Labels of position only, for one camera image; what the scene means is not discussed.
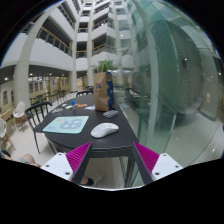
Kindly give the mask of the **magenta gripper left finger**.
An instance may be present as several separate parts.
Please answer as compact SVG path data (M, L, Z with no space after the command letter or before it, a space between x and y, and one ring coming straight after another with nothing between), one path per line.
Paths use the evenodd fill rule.
M92 143L88 142L68 153L57 153L42 169L65 180L80 184L92 154Z

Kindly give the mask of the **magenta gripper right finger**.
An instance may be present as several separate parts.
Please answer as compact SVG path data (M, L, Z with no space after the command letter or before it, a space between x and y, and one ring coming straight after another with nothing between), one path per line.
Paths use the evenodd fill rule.
M167 153L157 154L136 142L133 143L133 155L145 185L182 169Z

